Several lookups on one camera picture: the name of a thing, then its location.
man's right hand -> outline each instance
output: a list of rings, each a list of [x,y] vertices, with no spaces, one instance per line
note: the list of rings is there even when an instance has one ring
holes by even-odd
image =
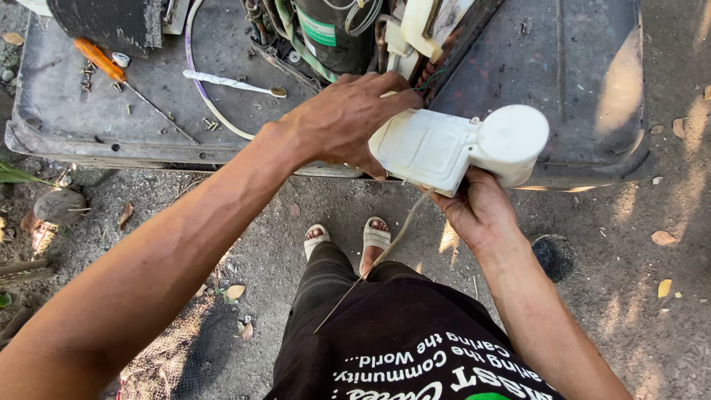
[[[465,178],[453,199],[434,193],[432,200],[479,261],[496,260],[522,246],[530,249],[496,179],[477,167],[469,167]]]

screwdriver shaft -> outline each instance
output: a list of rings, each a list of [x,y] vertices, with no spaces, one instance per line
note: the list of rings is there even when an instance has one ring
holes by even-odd
[[[178,130],[178,132],[182,133],[183,136],[187,137],[187,138],[190,139],[193,143],[195,143],[196,145],[200,146],[200,142],[198,142],[194,137],[190,136],[190,134],[188,134],[187,132],[185,132],[185,131],[183,130],[183,128],[179,127],[178,124],[175,123],[175,121],[173,121],[168,115],[166,115],[166,113],[163,112],[163,110],[161,110],[160,108],[158,108],[157,105],[153,104],[153,102],[150,101],[146,96],[144,96],[143,93],[139,92],[138,89],[136,89],[131,83],[129,83],[128,80],[124,80],[123,83],[124,83],[126,86],[128,86],[131,90],[133,90],[141,99],[143,99],[145,102],[147,102],[148,104],[150,104],[150,105],[155,109],[155,111],[157,111],[160,115],[163,115],[163,117],[164,117],[166,120],[168,120],[168,122],[170,122],[170,123]]]

white sandal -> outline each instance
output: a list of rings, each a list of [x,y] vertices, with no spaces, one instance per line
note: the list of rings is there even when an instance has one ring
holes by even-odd
[[[390,246],[390,232],[381,231],[380,229],[373,228],[370,223],[373,221],[378,221],[381,224],[387,226],[385,221],[378,218],[377,216],[371,216],[368,222],[365,223],[365,228],[363,229],[363,252],[360,256],[360,266],[358,266],[358,274],[363,276],[363,261],[365,261],[365,250],[371,246],[379,247],[383,250]]]
[[[306,261],[308,261],[311,258],[311,253],[313,253],[314,248],[316,245],[318,245],[321,242],[330,242],[331,241],[331,236],[328,234],[328,231],[326,228],[324,228],[323,225],[317,223],[316,225],[313,225],[311,228],[309,228],[308,231],[306,231],[306,235],[309,235],[309,232],[313,231],[314,229],[321,229],[321,232],[323,232],[323,235],[317,236],[315,238],[311,238],[307,241],[304,241],[304,251],[306,252]]]

electrical wire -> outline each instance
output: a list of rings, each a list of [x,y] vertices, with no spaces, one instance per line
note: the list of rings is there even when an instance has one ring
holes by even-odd
[[[392,241],[392,243],[385,249],[385,251],[383,251],[383,254],[380,254],[380,257],[376,258],[375,261],[373,261],[373,267],[370,269],[371,272],[375,269],[375,267],[377,267],[378,265],[380,265],[380,263],[382,263],[382,261],[385,260],[385,257],[387,257],[387,255],[390,254],[390,251],[391,251],[392,249],[394,249],[395,246],[397,246],[397,244],[400,242],[400,239],[402,238],[402,236],[403,236],[403,234],[405,233],[405,231],[407,230],[407,228],[410,227],[410,222],[412,221],[412,217],[415,216],[415,212],[417,211],[417,209],[419,208],[419,206],[422,204],[422,202],[423,202],[425,199],[427,199],[427,198],[429,197],[429,195],[431,195],[431,194],[433,194],[433,193],[434,193],[434,187],[431,188],[430,190],[426,191],[425,193],[423,193],[423,194],[419,197],[419,199],[415,202],[415,204],[414,204],[414,205],[412,206],[412,208],[410,209],[410,213],[407,215],[407,219],[405,219],[405,223],[402,225],[402,229],[400,229],[400,232],[399,232],[399,233],[397,234],[397,236],[395,237],[395,240]],[[326,318],[324,318],[324,320],[321,321],[321,324],[319,324],[319,326],[316,328],[316,330],[314,330],[314,334],[316,334],[316,332],[318,332],[319,329],[321,329],[321,327],[326,323],[326,321],[328,320],[328,318],[333,314],[334,311],[336,311],[336,308],[338,308],[338,306],[341,305],[341,303],[343,302],[343,300],[346,299],[346,296],[347,296],[347,295],[356,287],[356,285],[357,285],[360,281],[362,281],[362,280],[363,280],[363,277],[361,276],[360,278],[357,279],[357,281],[353,282],[353,285],[351,286],[350,289],[348,289],[348,292],[346,292],[346,294],[343,295],[343,297],[336,303],[336,305],[333,306],[333,309],[331,310],[331,312],[328,313],[328,315],[326,316]]]
[[[331,8],[334,9],[334,10],[347,10],[347,9],[349,9],[350,7],[356,5],[356,4],[358,3],[358,0],[353,0],[349,5],[347,5],[347,6],[342,6],[342,7],[334,6],[334,5],[331,4],[328,0],[324,0],[324,3],[326,3],[327,6],[331,7]]]
[[[367,4],[368,2],[370,2],[370,0],[365,0],[363,4]],[[376,0],[375,4],[373,4],[373,6],[370,7],[370,10],[368,10],[368,15],[365,16],[363,22],[361,22],[360,25],[356,26],[355,28],[353,28],[353,30],[351,30],[351,24],[356,18],[358,12],[361,10],[361,7],[357,4],[352,6],[346,17],[346,23],[344,24],[343,29],[350,36],[360,36],[361,34],[363,34],[363,32],[367,31],[371,25],[373,25],[376,19],[378,19],[378,14],[380,14],[380,9],[382,7],[383,0]]]
[[[188,69],[191,71],[195,71],[195,61],[193,60],[193,45],[192,45],[192,35],[193,35],[193,22],[195,21],[195,15],[198,13],[198,9],[200,6],[203,4],[204,0],[196,0],[193,6],[190,8],[190,13],[188,13],[188,19],[186,21],[185,25],[185,52],[186,56],[188,58]],[[247,140],[252,140],[255,138],[254,135],[251,135],[249,133],[246,133],[245,131],[241,130],[240,128],[232,125],[230,121],[228,121],[227,118],[225,118],[224,115],[215,107],[213,104],[212,100],[210,100],[210,97],[208,94],[205,92],[205,88],[203,87],[203,84],[197,80],[194,79],[195,84],[198,86],[198,92],[200,92],[200,96],[203,98],[205,101],[205,104],[208,105],[208,108],[210,108],[210,111],[213,112],[213,114],[220,120],[220,122],[225,125],[229,130],[232,132],[236,133],[237,135],[244,137]]]
[[[427,87],[427,85],[429,85],[429,82],[432,80],[432,78],[434,78],[437,74],[440,74],[440,73],[443,73],[446,71],[447,70],[438,70],[436,73],[433,73],[432,75],[430,75],[429,78],[422,84],[422,86],[420,86],[419,88],[413,88],[413,90],[425,89]]]

green wire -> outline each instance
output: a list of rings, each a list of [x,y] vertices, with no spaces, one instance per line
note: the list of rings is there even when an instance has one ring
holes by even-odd
[[[413,90],[425,89],[427,87],[427,85],[429,85],[429,82],[432,80],[432,78],[434,78],[435,75],[437,75],[438,73],[446,72],[446,71],[447,70],[438,70],[436,73],[433,73],[432,75],[430,75],[429,78],[422,84],[422,86],[420,86],[419,88],[413,88]]]

